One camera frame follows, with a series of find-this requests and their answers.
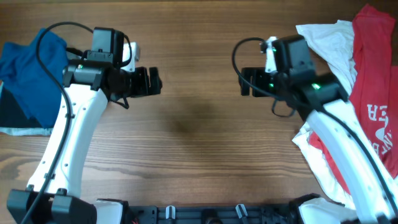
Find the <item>blue polo shirt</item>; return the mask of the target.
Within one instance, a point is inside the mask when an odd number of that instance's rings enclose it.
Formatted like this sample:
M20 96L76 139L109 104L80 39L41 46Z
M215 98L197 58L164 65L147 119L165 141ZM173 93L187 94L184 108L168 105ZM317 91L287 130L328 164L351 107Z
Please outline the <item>blue polo shirt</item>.
M36 57L38 37L29 45L6 42L1 54L1 80L28 119L34 118L43 128L52 128L58 116L62 94L55 81L62 82L62 70L68 64L67 43L48 32L40 41L39 56L53 75L44 72Z

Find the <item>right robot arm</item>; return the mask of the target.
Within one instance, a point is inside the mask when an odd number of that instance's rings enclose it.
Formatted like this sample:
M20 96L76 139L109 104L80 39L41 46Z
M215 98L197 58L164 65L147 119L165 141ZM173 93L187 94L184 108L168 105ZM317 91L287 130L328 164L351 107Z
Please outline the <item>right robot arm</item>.
M299 114L322 140L354 208L306 195L290 202L291 223L396 223L397 185L362 130L348 94L333 75L317 75L301 35L259 39L264 67L237 68L243 96L271 97Z

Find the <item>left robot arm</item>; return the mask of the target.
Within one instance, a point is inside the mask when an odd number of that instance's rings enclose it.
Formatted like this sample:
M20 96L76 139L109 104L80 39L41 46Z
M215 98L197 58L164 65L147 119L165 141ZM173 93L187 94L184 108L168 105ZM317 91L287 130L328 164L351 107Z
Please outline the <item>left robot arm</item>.
M91 138L108 103L158 95L155 67L135 67L139 48L121 31L97 27L90 50L70 60L56 82L62 98L42 160L24 190L12 190L7 209L17 223L136 223L125 200L81 199L81 179Z

